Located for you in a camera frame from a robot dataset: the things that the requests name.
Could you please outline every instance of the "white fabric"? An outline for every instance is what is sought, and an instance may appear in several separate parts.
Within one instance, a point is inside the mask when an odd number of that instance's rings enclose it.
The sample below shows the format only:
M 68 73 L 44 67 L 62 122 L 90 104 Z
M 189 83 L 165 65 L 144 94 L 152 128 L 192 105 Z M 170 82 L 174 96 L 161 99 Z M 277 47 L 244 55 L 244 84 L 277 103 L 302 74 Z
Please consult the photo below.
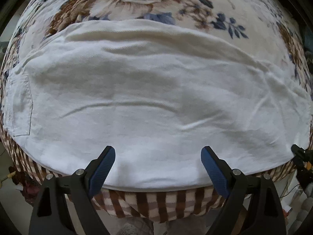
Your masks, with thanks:
M 206 145 L 251 174 L 289 161 L 292 144 L 309 144 L 304 89 L 278 66 L 190 29 L 138 19 L 73 24 L 45 40 L 8 80 L 26 75 L 32 113 L 18 94 L 3 110 L 24 112 L 24 121 L 6 122 L 15 127 L 25 128 L 31 116 L 30 134 L 9 133 L 33 160 L 64 174 L 113 146 L 106 188 L 209 185 L 200 160 Z

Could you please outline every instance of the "bed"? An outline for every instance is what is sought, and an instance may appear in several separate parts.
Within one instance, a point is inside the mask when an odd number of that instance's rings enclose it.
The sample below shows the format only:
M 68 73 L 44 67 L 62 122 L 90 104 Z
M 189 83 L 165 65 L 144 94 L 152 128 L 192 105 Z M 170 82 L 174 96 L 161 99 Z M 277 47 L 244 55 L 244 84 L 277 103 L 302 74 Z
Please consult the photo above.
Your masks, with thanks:
M 75 23 L 129 19 L 151 20 L 196 30 L 221 38 L 258 59 L 266 56 L 311 94 L 310 74 L 297 22 L 277 0 L 31 0 L 4 57 L 1 100 L 10 70 L 43 41 Z M 46 165 L 34 161 L 22 150 L 4 130 L 3 119 L 1 112 L 1 140 L 15 168 L 32 178 L 32 186 L 41 184 L 48 173 L 64 175 L 45 168 Z M 312 134 L 309 148 L 312 148 Z M 290 160 L 255 175 L 268 173 L 274 181 L 279 181 L 294 169 Z M 93 199 L 96 208 L 118 218 L 146 217 L 156 222 L 190 214 L 203 215 L 210 208 L 220 207 L 223 201 L 213 186 L 154 192 L 103 188 L 101 194 Z

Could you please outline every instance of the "silver bolt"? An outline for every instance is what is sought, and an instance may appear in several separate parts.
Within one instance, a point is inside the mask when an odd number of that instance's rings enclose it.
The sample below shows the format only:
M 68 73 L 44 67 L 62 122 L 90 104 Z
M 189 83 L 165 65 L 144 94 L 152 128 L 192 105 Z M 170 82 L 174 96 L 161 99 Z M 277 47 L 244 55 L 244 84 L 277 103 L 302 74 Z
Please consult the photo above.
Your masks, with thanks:
M 49 173 L 48 175 L 46 175 L 46 179 L 50 180 L 53 178 L 53 174 Z
M 241 174 L 241 171 L 238 169 L 233 169 L 233 174 L 239 176 Z
M 82 175 L 85 172 L 84 169 L 78 169 L 77 171 L 75 171 L 76 175 Z
M 266 173 L 266 174 L 264 174 L 264 175 L 263 175 L 263 177 L 264 177 L 265 179 L 270 179 L 270 178 L 271 178 L 271 176 L 270 176 L 270 175 L 268 175 L 267 173 Z

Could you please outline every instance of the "floral fabric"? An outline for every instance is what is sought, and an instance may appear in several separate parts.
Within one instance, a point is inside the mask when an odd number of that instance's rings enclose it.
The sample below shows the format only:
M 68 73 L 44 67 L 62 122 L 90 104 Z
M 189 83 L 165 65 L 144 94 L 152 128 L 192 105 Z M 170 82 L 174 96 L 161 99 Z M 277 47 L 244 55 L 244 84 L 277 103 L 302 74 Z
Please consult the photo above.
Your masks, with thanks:
M 26 55 L 40 49 L 43 40 L 66 31 L 67 26 L 74 23 L 126 19 L 153 20 L 214 35 L 257 59 L 276 64 L 311 92 L 297 23 L 277 0 L 31 0 L 18 22 L 2 64 L 0 99 L 10 69 L 23 63 Z M 0 136 L 15 166 L 41 183 L 50 171 L 32 161 L 12 140 L 3 130 L 1 112 L 0 116 Z M 293 169 L 289 162 L 267 173 L 279 180 Z M 164 222 L 192 213 L 204 214 L 223 201 L 212 187 L 206 187 L 155 194 L 104 189 L 94 202 L 99 209 L 114 216 L 143 216 Z

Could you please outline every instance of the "pocket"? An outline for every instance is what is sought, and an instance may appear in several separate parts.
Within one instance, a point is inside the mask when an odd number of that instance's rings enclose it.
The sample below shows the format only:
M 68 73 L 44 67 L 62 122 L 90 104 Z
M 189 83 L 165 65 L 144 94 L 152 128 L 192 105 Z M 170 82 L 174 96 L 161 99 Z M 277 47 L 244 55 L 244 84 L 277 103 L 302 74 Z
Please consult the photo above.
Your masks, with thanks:
M 2 105 L 4 129 L 11 136 L 29 135 L 32 95 L 27 75 L 9 75 Z

